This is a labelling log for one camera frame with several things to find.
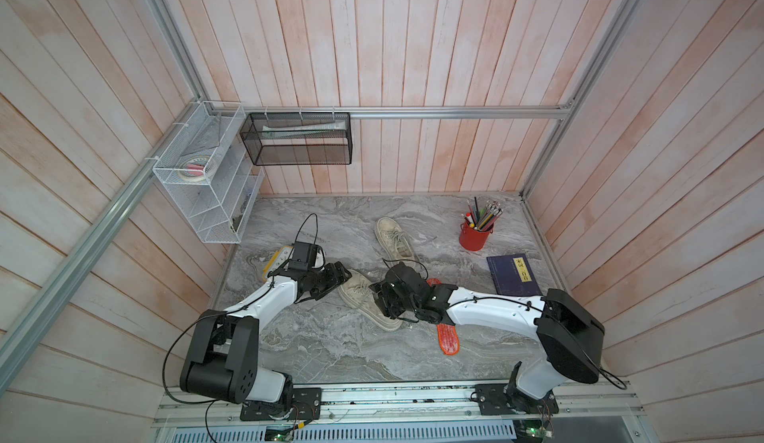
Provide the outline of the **beige lace sneaker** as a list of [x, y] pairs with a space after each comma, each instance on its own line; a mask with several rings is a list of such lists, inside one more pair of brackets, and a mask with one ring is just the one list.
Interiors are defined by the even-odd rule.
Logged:
[[408, 239], [408, 234], [392, 218], [377, 220], [375, 236], [390, 260], [419, 260]]
[[340, 298], [385, 332], [395, 332], [402, 322], [386, 317], [375, 302], [370, 280], [356, 270], [350, 270], [350, 278], [339, 286]]

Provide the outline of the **red insole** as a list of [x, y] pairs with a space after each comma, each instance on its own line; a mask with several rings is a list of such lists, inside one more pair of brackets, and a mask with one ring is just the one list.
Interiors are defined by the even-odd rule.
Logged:
[[437, 325], [437, 334], [440, 349], [445, 356], [453, 357], [459, 353], [460, 340], [455, 326], [443, 320]]

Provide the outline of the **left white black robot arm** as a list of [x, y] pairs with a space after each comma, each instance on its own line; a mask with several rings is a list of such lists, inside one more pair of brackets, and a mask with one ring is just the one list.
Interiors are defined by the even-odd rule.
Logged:
[[192, 334], [180, 372], [182, 391], [200, 403], [254, 403], [285, 411], [294, 384], [286, 373], [259, 364], [261, 328], [286, 308], [318, 301], [351, 278], [340, 262], [328, 262], [322, 248], [298, 241], [269, 268], [267, 282], [225, 310], [207, 310], [189, 326]]

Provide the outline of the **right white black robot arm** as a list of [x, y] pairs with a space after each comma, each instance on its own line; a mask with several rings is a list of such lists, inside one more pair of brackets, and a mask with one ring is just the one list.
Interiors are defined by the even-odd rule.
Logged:
[[535, 340], [543, 353], [531, 363], [516, 363], [505, 385], [477, 385], [474, 399], [483, 414], [553, 414], [554, 389], [565, 383], [594, 385], [605, 377], [624, 391], [620, 378], [602, 368], [605, 328], [571, 295], [551, 289], [544, 296], [485, 294], [452, 284], [432, 286], [413, 268], [397, 263], [370, 285], [386, 318], [411, 313], [417, 322], [479, 326]]

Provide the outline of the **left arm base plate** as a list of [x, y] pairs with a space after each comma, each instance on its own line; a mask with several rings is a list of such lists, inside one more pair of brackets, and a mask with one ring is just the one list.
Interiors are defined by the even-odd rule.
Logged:
[[276, 402], [246, 400], [240, 419], [245, 422], [310, 423], [320, 418], [320, 405], [320, 387], [290, 387]]

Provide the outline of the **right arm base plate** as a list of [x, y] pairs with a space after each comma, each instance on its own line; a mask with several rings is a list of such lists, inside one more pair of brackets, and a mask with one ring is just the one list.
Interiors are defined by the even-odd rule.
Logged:
[[549, 416], [559, 413], [559, 406], [552, 391], [549, 391], [542, 399], [534, 399], [518, 391], [509, 383], [476, 385], [470, 401], [479, 405], [479, 411], [483, 416], [511, 414]]

